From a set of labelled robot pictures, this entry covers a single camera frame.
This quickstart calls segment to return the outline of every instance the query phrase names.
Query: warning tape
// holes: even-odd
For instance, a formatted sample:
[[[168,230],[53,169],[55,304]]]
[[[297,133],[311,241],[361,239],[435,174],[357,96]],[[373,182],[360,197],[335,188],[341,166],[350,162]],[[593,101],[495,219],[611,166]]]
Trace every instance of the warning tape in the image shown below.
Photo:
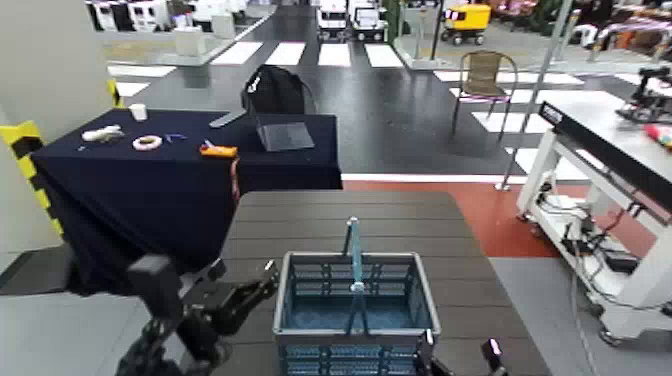
[[[7,143],[10,149],[14,152],[14,157],[19,165],[21,174],[23,174],[33,187],[37,201],[47,212],[49,219],[51,219],[51,225],[59,235],[63,235],[61,222],[54,215],[51,202],[45,191],[45,185],[37,174],[35,165],[30,158],[32,152],[40,149],[44,145],[37,126],[32,121],[27,121],[17,126],[0,126],[0,136],[2,136],[5,143]]]
[[[114,78],[107,80],[107,92],[112,96],[115,108],[126,108],[124,107],[124,98],[119,95],[119,89],[117,89],[117,80]]]

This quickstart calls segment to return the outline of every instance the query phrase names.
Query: white cup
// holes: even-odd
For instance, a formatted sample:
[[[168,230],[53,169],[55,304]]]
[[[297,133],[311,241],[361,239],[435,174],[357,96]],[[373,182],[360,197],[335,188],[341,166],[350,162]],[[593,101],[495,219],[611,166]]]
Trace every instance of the white cup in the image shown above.
[[[133,119],[135,121],[145,121],[147,120],[147,106],[142,103],[135,103],[128,106],[128,109],[131,110]]]

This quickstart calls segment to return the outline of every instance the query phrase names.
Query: wicker chair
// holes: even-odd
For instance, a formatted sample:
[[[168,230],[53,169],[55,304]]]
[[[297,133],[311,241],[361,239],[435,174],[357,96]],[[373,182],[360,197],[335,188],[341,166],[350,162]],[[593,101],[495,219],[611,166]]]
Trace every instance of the wicker chair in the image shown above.
[[[499,73],[502,60],[508,61],[515,76],[510,93],[507,93],[504,89],[497,86],[497,74]],[[464,72],[467,73],[466,81],[464,80]],[[501,140],[504,135],[506,118],[509,116],[511,98],[516,91],[517,85],[518,67],[510,57],[494,51],[474,51],[462,56],[462,60],[460,61],[460,91],[457,95],[455,110],[453,112],[453,134],[455,133],[455,128],[457,126],[460,101],[464,98],[486,99],[491,102],[488,117],[492,114],[492,110],[497,102],[506,103],[504,121],[502,122],[502,129],[499,132],[498,137],[498,140]]]

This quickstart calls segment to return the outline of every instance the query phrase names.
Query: yellow vehicle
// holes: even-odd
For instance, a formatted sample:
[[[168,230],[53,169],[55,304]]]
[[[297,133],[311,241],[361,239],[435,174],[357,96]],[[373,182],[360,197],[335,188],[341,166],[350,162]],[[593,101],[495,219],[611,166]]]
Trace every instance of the yellow vehicle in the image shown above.
[[[474,38],[477,45],[485,42],[483,32],[490,22],[490,7],[484,4],[455,5],[446,10],[445,29],[441,33],[441,40],[446,42],[453,39],[453,44],[459,46],[466,38]]]

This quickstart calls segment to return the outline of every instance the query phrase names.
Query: black tablecloth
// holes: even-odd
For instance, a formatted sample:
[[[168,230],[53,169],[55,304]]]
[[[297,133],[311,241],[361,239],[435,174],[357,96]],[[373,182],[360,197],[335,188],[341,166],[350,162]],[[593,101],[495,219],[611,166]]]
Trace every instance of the black tablecloth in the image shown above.
[[[224,113],[148,113],[136,123],[128,110],[111,110],[33,155],[90,290],[129,293],[125,270],[145,253],[171,255],[185,269],[218,256],[235,209],[231,161],[202,157],[205,138],[238,146],[243,194],[342,187],[334,116],[261,115],[262,123],[303,121],[315,142],[313,149],[267,153],[250,118],[211,129],[208,123]],[[113,144],[82,141],[83,131],[113,124],[126,137]],[[168,143],[164,135],[175,133],[187,139]],[[163,145],[134,150],[131,143],[143,135],[164,137]]]

